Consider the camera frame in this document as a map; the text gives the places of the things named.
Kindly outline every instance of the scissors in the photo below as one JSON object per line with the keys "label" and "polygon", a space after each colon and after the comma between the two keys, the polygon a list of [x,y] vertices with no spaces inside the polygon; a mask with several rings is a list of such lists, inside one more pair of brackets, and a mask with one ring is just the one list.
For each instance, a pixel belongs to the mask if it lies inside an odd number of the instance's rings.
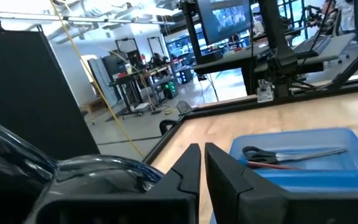
{"label": "scissors", "polygon": [[305,159],[328,156],[332,154],[338,154],[346,151],[347,149],[331,149],[322,152],[314,152],[307,154],[282,154],[265,151],[254,146],[247,146],[242,149],[242,153],[247,157],[248,161],[261,162],[265,164],[277,164],[283,161],[300,161]]}

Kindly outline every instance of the computer monitor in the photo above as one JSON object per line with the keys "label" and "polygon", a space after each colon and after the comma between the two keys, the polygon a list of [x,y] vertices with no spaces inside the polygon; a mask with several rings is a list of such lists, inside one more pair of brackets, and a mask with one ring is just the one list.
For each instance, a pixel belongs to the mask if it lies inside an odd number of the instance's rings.
{"label": "computer monitor", "polygon": [[250,29],[249,0],[198,0],[205,41],[214,44]]}

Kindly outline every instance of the wooden table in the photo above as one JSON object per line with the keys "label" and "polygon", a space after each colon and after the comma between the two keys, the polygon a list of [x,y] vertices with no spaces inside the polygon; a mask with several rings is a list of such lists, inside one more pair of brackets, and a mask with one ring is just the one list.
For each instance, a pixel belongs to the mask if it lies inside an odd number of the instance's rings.
{"label": "wooden table", "polygon": [[[244,134],[332,127],[351,128],[358,136],[358,93],[186,120],[152,166],[167,172],[191,143],[200,145],[204,159],[206,142],[228,152],[232,140]],[[200,192],[200,223],[207,224],[213,209],[204,161]]]}

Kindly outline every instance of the desk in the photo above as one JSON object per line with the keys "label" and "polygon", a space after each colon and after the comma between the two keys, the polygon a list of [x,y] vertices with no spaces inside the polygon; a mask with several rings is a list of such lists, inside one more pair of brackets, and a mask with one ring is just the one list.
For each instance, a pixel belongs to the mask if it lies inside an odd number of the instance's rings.
{"label": "desk", "polygon": [[[319,70],[323,70],[323,62],[338,59],[339,55],[342,53],[345,47],[352,41],[354,35],[355,34],[346,34],[333,37],[330,43],[319,56],[306,59],[305,65],[310,66],[311,70],[303,68],[302,73],[317,72],[317,70],[315,70],[316,67]],[[288,35],[286,36],[286,39],[288,40],[291,37],[291,35]],[[258,55],[263,54],[268,50],[269,47],[268,45],[266,45],[266,42],[255,44],[254,56],[257,57]],[[215,62],[195,65],[193,69],[198,74],[205,74],[220,72],[223,70],[229,70],[234,68],[241,68],[242,77],[244,79],[244,85],[246,86],[247,94],[252,95],[255,93],[255,88],[253,86],[256,86],[257,84],[257,78],[254,77],[260,77],[267,70],[267,63],[263,63],[262,65],[259,65],[258,67],[254,68],[253,71],[251,71],[252,60],[255,59],[251,58],[251,48],[242,49],[234,54],[224,56],[222,59],[217,60]]]}
{"label": "desk", "polygon": [[244,134],[332,127],[351,128],[358,137],[358,93],[186,120],[152,166],[167,172],[191,143],[200,145],[200,223],[207,224],[213,208],[206,185],[206,142],[228,152],[232,140]]}
{"label": "desk", "polygon": [[158,100],[158,96],[157,96],[157,92],[155,91],[155,86],[158,85],[160,82],[155,82],[155,80],[152,78],[153,75],[156,75],[164,70],[167,70],[168,68],[170,67],[170,65],[164,65],[162,67],[159,67],[159,68],[155,68],[151,71],[148,71],[148,72],[145,72],[145,73],[142,73],[142,74],[139,74],[139,73],[132,73],[130,75],[126,75],[126,76],[123,76],[123,77],[120,77],[120,78],[117,78],[116,81],[114,83],[111,83],[109,85],[113,85],[113,84],[117,84],[120,91],[121,91],[121,94],[122,94],[122,98],[124,99],[124,102],[125,102],[125,105],[126,105],[126,108],[127,108],[127,113],[124,113],[122,115],[128,115],[128,114],[134,114],[135,112],[133,112],[131,110],[131,106],[130,106],[130,102],[128,102],[128,99],[127,99],[127,96],[125,94],[125,91],[122,87],[123,84],[130,84],[131,86],[131,89],[134,90],[134,93],[135,93],[135,97],[137,98],[137,100],[140,102],[140,103],[143,103],[143,97],[142,97],[142,94],[139,90],[139,87],[138,87],[138,84],[137,84],[137,81],[139,79],[137,79],[137,77],[139,75],[142,75],[144,80],[149,84],[150,86],[150,89],[155,97],[155,102],[158,103],[159,100]]}
{"label": "desk", "polygon": [[[346,46],[349,45],[355,36],[355,34],[346,34],[332,37],[330,43],[323,50],[323,52],[317,57],[306,59],[305,65],[312,65],[338,59],[339,55],[346,48]],[[298,65],[301,65],[303,61],[304,59],[298,60]],[[263,63],[262,65],[259,65],[257,68],[255,68],[254,72],[264,72],[266,70],[267,63]]]}

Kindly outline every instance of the ceiling light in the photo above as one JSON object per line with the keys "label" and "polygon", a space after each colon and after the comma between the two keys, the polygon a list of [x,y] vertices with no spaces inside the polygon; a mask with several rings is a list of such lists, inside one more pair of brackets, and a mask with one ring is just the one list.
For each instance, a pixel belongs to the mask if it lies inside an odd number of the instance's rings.
{"label": "ceiling light", "polygon": [[132,21],[127,19],[108,19],[108,22],[117,22],[117,23],[130,23]]}
{"label": "ceiling light", "polygon": [[138,20],[136,20],[136,23],[139,23],[139,24],[150,24],[150,23],[152,23],[152,21],[145,21],[145,20],[140,20],[140,19],[138,19]]}
{"label": "ceiling light", "polygon": [[86,17],[69,17],[68,20],[73,22],[104,22],[104,19]]}
{"label": "ceiling light", "polygon": [[10,12],[1,12],[0,17],[7,18],[7,19],[59,21],[59,17],[54,15],[21,14],[21,13],[10,13]]}
{"label": "ceiling light", "polygon": [[158,25],[175,25],[175,22],[160,22],[160,21],[151,21],[151,24],[158,24]]}

